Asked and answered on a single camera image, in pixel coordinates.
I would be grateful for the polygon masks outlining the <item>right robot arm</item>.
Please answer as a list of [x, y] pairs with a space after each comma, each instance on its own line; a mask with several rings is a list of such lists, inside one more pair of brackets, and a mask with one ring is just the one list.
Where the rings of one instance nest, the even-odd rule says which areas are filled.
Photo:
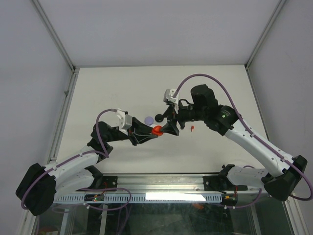
[[193, 87], [191, 97], [193, 102], [183, 106], [175, 89], [165, 91], [163, 101], [168, 108], [163, 117], [167, 123], [161, 131], [177, 136], [186, 122], [203, 121], [210, 130], [237, 143], [263, 166], [249, 168], [228, 164], [219, 173], [220, 187], [261, 188], [275, 199], [286, 201], [301, 180], [307, 160], [300, 155], [293, 157], [259, 137], [251, 127], [242, 124], [232, 107], [219, 104], [207, 85]]

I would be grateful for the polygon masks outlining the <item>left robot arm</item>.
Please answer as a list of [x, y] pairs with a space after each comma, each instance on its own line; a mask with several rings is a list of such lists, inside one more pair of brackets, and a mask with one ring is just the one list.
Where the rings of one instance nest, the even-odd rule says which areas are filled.
[[59, 163], [30, 166], [16, 190], [16, 196], [24, 210], [37, 216], [47, 211], [56, 199], [74, 191], [105, 190], [104, 175], [96, 164], [112, 152], [110, 142], [129, 140], [137, 146], [161, 135], [161, 126], [148, 126], [135, 117], [121, 127], [111, 127], [100, 121], [93, 127], [91, 140], [76, 154]]

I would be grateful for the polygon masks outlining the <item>orange round charging case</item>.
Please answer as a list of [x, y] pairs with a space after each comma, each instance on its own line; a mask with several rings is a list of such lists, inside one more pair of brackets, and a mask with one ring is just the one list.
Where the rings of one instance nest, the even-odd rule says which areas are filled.
[[160, 125], [157, 125], [155, 127], [152, 128], [152, 131], [151, 133], [155, 136], [162, 136], [163, 135], [163, 132], [162, 132], [162, 127]]

